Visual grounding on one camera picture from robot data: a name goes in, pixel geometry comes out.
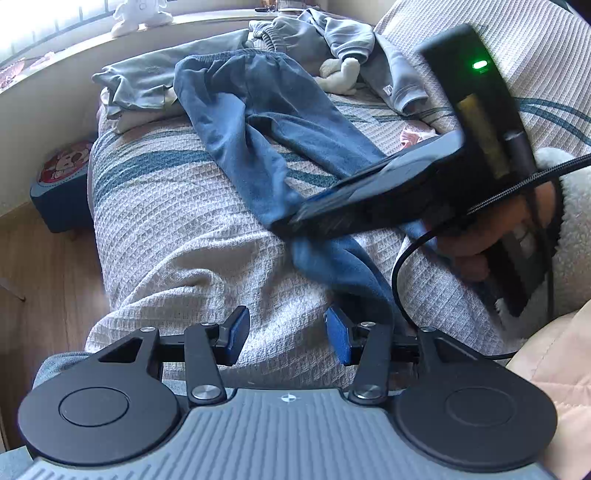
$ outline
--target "cartoon character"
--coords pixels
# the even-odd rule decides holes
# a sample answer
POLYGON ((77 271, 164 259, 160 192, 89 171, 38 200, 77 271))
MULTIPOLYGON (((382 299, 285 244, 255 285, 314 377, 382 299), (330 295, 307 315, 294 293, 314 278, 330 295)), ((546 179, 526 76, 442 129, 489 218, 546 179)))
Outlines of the cartoon character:
POLYGON ((59 152, 45 164, 40 182, 54 183, 80 170, 88 162, 91 146, 82 143, 59 152))
POLYGON ((114 37, 121 37, 139 29, 139 24, 146 27, 159 27, 173 21, 173 16, 160 11, 166 8, 167 0, 125 0, 120 4, 113 18, 121 20, 111 29, 114 37))

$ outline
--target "wooden floor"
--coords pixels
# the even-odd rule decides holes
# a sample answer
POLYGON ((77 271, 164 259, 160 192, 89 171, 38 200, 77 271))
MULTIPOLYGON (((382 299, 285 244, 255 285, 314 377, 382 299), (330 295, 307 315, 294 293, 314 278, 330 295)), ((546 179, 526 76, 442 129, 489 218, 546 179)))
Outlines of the wooden floor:
POLYGON ((0 217, 0 412, 10 448, 22 445, 18 405, 46 357, 81 350, 109 312, 93 231, 50 233, 33 205, 0 217))

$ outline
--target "human hand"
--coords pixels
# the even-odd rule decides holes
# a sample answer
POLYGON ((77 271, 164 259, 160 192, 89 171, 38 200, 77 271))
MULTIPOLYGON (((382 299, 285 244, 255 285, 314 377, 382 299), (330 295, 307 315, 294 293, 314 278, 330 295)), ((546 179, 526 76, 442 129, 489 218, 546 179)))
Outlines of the human hand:
MULTIPOLYGON (((548 226, 556 209, 556 189, 552 182, 535 189, 540 221, 548 226)), ((524 196, 508 199, 484 210, 476 222, 457 236, 437 237, 437 249, 453 260, 459 275, 467 281, 483 281, 489 265, 483 251, 511 232, 520 223, 531 224, 524 196)))

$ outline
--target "white figurine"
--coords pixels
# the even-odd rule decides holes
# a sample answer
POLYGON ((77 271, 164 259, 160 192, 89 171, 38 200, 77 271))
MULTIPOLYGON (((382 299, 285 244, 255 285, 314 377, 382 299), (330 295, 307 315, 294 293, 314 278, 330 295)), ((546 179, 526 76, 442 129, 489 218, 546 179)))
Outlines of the white figurine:
POLYGON ((121 21, 111 29, 111 34, 120 37, 135 32, 140 23, 148 28, 171 23, 173 16, 160 11, 166 3, 167 0, 125 0, 113 14, 114 19, 121 21))
POLYGON ((320 67, 320 76, 314 77, 314 80, 326 93, 354 95, 359 70, 359 60, 353 57, 343 61, 328 59, 320 67))

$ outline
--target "black circular disc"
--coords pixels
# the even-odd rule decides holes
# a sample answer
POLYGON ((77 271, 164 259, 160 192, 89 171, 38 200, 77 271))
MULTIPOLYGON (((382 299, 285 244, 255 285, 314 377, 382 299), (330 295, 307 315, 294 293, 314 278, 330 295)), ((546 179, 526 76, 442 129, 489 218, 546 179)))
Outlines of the black circular disc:
POLYGON ((90 362, 33 389, 18 425, 37 454, 66 465, 123 462, 157 445, 178 423, 174 394, 133 364, 90 362))
POLYGON ((546 394, 491 362, 444 364, 395 405, 395 422, 412 445, 470 472, 502 472, 535 461, 557 424, 546 394))

